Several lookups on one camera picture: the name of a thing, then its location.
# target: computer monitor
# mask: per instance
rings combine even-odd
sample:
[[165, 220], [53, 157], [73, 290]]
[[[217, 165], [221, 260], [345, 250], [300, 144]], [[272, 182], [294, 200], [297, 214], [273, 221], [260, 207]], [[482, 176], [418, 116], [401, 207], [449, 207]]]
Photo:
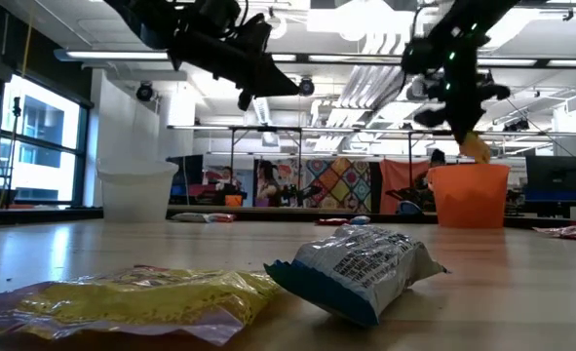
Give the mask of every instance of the computer monitor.
[[528, 190], [576, 191], [576, 157], [526, 156]]

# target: white wall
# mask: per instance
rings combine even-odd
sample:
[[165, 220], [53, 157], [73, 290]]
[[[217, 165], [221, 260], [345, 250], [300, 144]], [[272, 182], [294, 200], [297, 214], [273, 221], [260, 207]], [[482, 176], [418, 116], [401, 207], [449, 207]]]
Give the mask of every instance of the white wall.
[[101, 186], [96, 160], [108, 157], [159, 159], [160, 117], [108, 81], [100, 69], [93, 71], [89, 117], [88, 157], [84, 203], [101, 206]]
[[162, 160], [165, 160], [168, 157], [193, 154], [193, 131], [167, 129], [167, 125], [173, 123], [173, 116], [177, 114], [177, 111], [173, 111], [173, 109], [177, 108], [178, 104], [173, 104], [173, 98], [173, 96], [165, 96], [160, 99], [158, 155]]

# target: desk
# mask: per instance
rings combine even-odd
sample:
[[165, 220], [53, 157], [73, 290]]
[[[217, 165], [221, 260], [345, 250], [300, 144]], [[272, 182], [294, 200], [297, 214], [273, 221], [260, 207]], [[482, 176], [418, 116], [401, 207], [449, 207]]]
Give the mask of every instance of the desk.
[[[532, 231], [380, 226], [422, 240], [453, 274], [417, 283], [364, 330], [288, 293], [222, 350], [576, 350], [576, 242]], [[260, 269], [334, 228], [310, 223], [104, 224], [0, 228], [0, 292], [133, 264]], [[185, 336], [1, 336], [0, 350], [215, 350]]]
[[562, 215], [563, 218], [571, 217], [571, 208], [576, 207], [576, 200], [566, 201], [528, 201], [523, 205], [523, 212], [536, 213], [538, 215]]

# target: red cloth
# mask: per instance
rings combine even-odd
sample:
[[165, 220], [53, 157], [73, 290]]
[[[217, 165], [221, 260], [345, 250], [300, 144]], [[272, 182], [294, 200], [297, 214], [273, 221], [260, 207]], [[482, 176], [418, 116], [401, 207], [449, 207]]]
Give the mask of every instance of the red cloth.
[[398, 200], [385, 195], [390, 190], [408, 188], [421, 174], [428, 172], [429, 161], [413, 162], [413, 180], [409, 182], [409, 166], [405, 162], [381, 161], [381, 174], [383, 174], [383, 192], [381, 193], [381, 214], [393, 215], [398, 207]]

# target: robotic arm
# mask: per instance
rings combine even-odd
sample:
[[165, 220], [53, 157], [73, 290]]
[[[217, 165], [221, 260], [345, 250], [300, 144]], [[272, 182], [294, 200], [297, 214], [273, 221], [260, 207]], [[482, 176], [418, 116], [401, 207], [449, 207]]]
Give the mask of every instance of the robotic arm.
[[179, 70], [188, 62], [225, 78], [242, 89], [238, 107], [249, 108], [253, 97], [293, 96], [294, 84], [266, 54], [272, 26], [257, 14], [236, 23], [236, 0], [105, 0], [134, 34], [151, 49], [166, 50]]
[[[427, 37], [414, 38], [404, 50], [402, 67], [406, 74], [442, 76], [428, 95], [445, 102], [445, 107], [419, 113], [415, 121], [429, 128], [447, 122], [462, 151], [476, 143], [474, 146], [483, 145], [482, 152], [488, 152], [472, 133], [485, 112], [481, 103], [511, 95], [507, 87], [494, 84], [490, 74], [477, 73], [478, 49], [489, 41], [486, 32], [518, 3], [519, 0], [456, 0]], [[469, 153], [479, 156], [477, 152]], [[480, 155], [477, 161], [488, 161], [488, 155]]]

